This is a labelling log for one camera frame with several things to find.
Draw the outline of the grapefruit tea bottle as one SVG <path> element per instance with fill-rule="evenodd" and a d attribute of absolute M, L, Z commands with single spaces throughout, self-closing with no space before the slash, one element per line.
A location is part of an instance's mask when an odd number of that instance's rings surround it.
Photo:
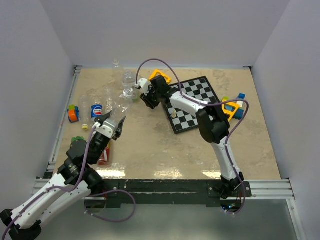
<path fill-rule="evenodd" d="M 134 103 L 139 101 L 139 91 L 136 88 L 136 80 L 131 70 L 125 70 L 122 77 L 123 94 Z"/>

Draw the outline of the clear Pocari bottle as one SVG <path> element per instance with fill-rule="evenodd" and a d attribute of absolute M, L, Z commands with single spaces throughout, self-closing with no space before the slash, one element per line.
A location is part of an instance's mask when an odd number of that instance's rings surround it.
<path fill-rule="evenodd" d="M 118 58 L 114 58 L 112 62 L 112 76 L 117 86 L 122 86 L 124 75 L 124 67 Z"/>

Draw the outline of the clear slim bottle white cap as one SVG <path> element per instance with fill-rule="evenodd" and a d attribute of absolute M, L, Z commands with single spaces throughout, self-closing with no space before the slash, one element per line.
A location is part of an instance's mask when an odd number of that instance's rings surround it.
<path fill-rule="evenodd" d="M 115 122 L 122 120 L 128 115 L 133 105 L 134 90 L 132 87 L 123 90 L 115 90 L 112 93 L 111 119 Z"/>

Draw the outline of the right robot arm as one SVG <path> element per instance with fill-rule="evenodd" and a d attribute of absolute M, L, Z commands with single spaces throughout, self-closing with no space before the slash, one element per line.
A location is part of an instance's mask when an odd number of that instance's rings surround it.
<path fill-rule="evenodd" d="M 187 95 L 183 92 L 181 82 L 178 82 L 178 89 L 171 88 L 161 75 L 151 80 L 137 79 L 135 87 L 141 91 L 140 98 L 147 107 L 154 109 L 160 103 L 170 104 L 197 119 L 200 135 L 212 146 L 220 166 L 221 198 L 233 197 L 241 192 L 245 199 L 244 176 L 229 142 L 233 131 L 230 131 L 230 123 L 223 112 L 222 103 L 209 103 Z"/>

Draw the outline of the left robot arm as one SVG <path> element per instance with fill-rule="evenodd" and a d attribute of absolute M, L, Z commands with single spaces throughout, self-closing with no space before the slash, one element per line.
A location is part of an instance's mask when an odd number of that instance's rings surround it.
<path fill-rule="evenodd" d="M 82 198 L 99 196 L 104 180 L 92 166 L 110 141 L 121 137 L 125 119 L 113 119 L 112 112 L 97 117 L 89 139 L 71 143 L 67 159 L 36 194 L 19 207 L 1 212 L 0 219 L 6 226 L 2 238 L 35 240 L 45 224 L 66 208 Z"/>

